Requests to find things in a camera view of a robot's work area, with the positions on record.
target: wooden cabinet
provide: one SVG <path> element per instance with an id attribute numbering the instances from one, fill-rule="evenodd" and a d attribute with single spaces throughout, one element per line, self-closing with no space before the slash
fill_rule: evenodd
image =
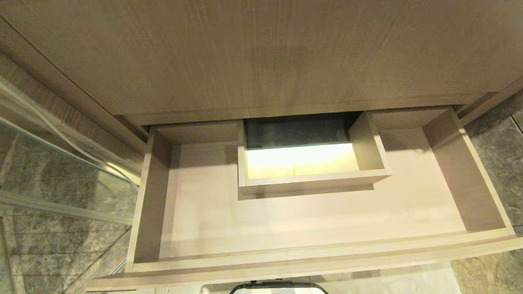
<path id="1" fill-rule="evenodd" d="M 243 196 L 241 121 L 153 128 L 126 273 L 94 279 L 86 290 L 290 278 L 523 247 L 451 108 L 360 119 L 372 144 L 356 150 L 358 162 L 375 147 L 380 181 L 350 185 L 365 179 L 356 173 L 336 179 L 349 185 L 322 190 L 333 179 L 319 174 L 317 190 L 298 185 L 256 197 Z"/>

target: open drawer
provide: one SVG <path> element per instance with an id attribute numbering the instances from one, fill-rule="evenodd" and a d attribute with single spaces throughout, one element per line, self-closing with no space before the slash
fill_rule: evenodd
<path id="1" fill-rule="evenodd" d="M 391 176 L 371 189 L 250 200 L 238 188 L 238 121 L 153 128 L 126 272 L 86 290 L 353 272 L 523 247 L 451 108 L 366 115 Z"/>
<path id="2" fill-rule="evenodd" d="M 371 189 L 390 176 L 372 114 L 362 113 L 346 128 L 350 143 L 248 150 L 244 124 L 238 121 L 240 198 Z"/>

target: marble tile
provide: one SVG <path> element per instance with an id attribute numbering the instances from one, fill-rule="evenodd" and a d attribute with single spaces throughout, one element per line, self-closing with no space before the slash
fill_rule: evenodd
<path id="1" fill-rule="evenodd" d="M 16 234 L 114 231 L 126 230 L 129 227 L 124 224 L 78 219 L 47 213 L 12 216 L 12 218 L 13 230 Z"/>
<path id="2" fill-rule="evenodd" d="M 13 207 L 0 204 L 0 217 L 10 216 L 13 213 Z"/>
<path id="3" fill-rule="evenodd" d="M 13 276 L 13 284 L 15 285 L 16 294 L 31 294 L 26 292 L 24 276 Z"/>
<path id="4" fill-rule="evenodd" d="M 2 167 L 2 164 L 4 164 L 6 155 L 7 155 L 7 153 L 0 151 L 0 167 Z"/>
<path id="5" fill-rule="evenodd" d="M 513 225 L 523 225 L 523 135 L 506 117 L 471 141 Z"/>
<path id="6" fill-rule="evenodd" d="M 458 281 L 448 262 L 358 273 L 311 276 L 311 282 L 322 286 L 329 294 L 461 293 Z"/>
<path id="7" fill-rule="evenodd" d="M 24 276 L 26 293 L 56 294 L 62 293 L 77 276 Z"/>
<path id="8" fill-rule="evenodd" d="M 15 148 L 17 152 L 21 153 L 45 152 L 53 150 L 53 148 L 49 145 L 22 134 L 18 135 L 18 139 L 15 143 Z"/>
<path id="9" fill-rule="evenodd" d="M 520 130 L 523 130 L 523 109 L 512 114 L 512 118 L 518 125 Z"/>
<path id="10" fill-rule="evenodd" d="M 523 293 L 523 250 L 452 262 L 463 294 Z"/>
<path id="11" fill-rule="evenodd" d="M 5 243 L 3 222 L 0 222 L 0 289 L 2 292 L 11 294 L 14 292 L 13 281 L 11 279 L 11 269 L 9 266 L 9 254 Z"/>
<path id="12" fill-rule="evenodd" d="M 487 113 L 471 121 L 465 126 L 465 130 L 469 136 L 473 136 L 521 109 L 523 109 L 523 91 L 519 91 Z"/>
<path id="13" fill-rule="evenodd" d="M 10 275 L 0 274 L 0 289 L 3 294 L 14 294 L 13 281 Z"/>
<path id="14" fill-rule="evenodd" d="M 128 230 L 107 251 L 88 267 L 63 294 L 85 293 L 85 284 L 96 277 L 107 276 L 127 257 L 131 230 Z"/>
<path id="15" fill-rule="evenodd" d="M 19 255 L 21 274 L 24 276 L 79 276 L 100 258 L 101 254 L 101 252 L 22 254 Z"/>
<path id="16" fill-rule="evenodd" d="M 103 252 L 125 231 L 15 234 L 12 254 Z"/>
<path id="17" fill-rule="evenodd" d="M 53 181 L 33 181 L 23 183 L 5 183 L 5 191 L 27 197 L 47 200 L 52 197 L 56 183 Z"/>
<path id="18" fill-rule="evenodd" d="M 9 151 L 17 133 L 4 125 L 0 125 L 0 152 Z"/>

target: cabinet side panel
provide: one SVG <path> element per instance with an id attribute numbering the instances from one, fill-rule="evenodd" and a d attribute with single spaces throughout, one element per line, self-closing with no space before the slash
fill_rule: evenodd
<path id="1" fill-rule="evenodd" d="M 237 121 L 238 130 L 238 186 L 245 187 L 247 173 L 247 141 L 245 137 L 245 127 L 243 120 Z"/>
<path id="2" fill-rule="evenodd" d="M 172 145 L 156 130 L 147 143 L 141 186 L 133 218 L 126 272 L 135 262 L 158 258 Z"/>
<path id="3" fill-rule="evenodd" d="M 496 191 L 470 139 L 448 110 L 423 131 L 468 231 L 512 230 Z"/>
<path id="4" fill-rule="evenodd" d="M 364 112 L 349 129 L 350 140 L 353 144 L 356 160 L 361 171 L 385 168 L 382 153 L 374 136 L 379 137 L 378 131 L 370 123 L 370 114 Z"/>

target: glass panel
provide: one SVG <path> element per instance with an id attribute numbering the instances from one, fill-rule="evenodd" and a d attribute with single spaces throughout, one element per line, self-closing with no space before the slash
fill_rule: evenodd
<path id="1" fill-rule="evenodd" d="M 132 218 L 137 191 L 126 180 L 5 124 L 0 138 L 1 190 Z"/>

